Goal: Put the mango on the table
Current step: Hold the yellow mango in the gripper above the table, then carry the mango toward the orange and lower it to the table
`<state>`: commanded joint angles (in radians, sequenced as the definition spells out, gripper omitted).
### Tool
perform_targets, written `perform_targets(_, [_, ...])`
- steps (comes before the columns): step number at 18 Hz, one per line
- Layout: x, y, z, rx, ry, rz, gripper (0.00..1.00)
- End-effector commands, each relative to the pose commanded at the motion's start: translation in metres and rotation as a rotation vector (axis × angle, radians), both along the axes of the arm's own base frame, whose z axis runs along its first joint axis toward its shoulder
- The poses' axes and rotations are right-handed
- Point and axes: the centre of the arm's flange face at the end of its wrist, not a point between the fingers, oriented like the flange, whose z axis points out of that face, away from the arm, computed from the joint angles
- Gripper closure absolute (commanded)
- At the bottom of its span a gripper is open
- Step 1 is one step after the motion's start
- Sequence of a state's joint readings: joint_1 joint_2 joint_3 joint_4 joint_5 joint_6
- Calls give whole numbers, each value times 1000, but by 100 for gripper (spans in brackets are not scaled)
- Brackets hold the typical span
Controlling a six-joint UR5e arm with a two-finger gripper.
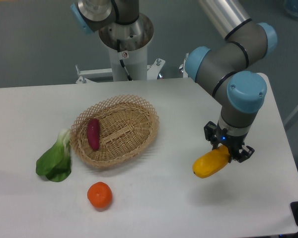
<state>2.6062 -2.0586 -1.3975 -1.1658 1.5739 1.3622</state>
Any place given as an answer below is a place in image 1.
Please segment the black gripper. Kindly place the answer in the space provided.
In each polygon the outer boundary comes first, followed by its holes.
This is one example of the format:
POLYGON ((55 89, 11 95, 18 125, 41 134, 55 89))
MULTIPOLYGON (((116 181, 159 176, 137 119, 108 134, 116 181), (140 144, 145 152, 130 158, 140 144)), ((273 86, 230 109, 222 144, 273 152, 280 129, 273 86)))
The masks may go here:
POLYGON ((223 144, 228 148, 231 159, 242 163, 255 152, 251 146, 243 145, 246 129, 230 126, 224 121, 218 121, 217 125, 209 121, 204 126, 205 139, 210 142, 213 150, 218 148, 219 143, 223 144))

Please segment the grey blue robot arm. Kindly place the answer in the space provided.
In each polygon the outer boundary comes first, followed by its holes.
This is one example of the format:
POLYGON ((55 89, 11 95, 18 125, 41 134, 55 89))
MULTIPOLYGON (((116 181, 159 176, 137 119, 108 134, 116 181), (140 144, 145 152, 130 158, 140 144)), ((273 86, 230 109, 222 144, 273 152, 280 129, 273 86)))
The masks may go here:
MULTIPOLYGON (((248 67, 277 46, 276 31, 267 23, 254 23, 237 0, 199 2, 225 40, 218 50, 198 47, 184 63, 188 76, 222 107, 217 123, 204 127, 214 148, 223 144, 230 160, 243 162, 254 149, 244 140, 262 107, 267 85, 248 67)), ((152 22, 139 11, 137 0, 77 0, 71 11, 81 29, 98 32, 113 53, 111 68, 116 81, 147 79, 147 58, 139 55, 153 37, 152 22)))

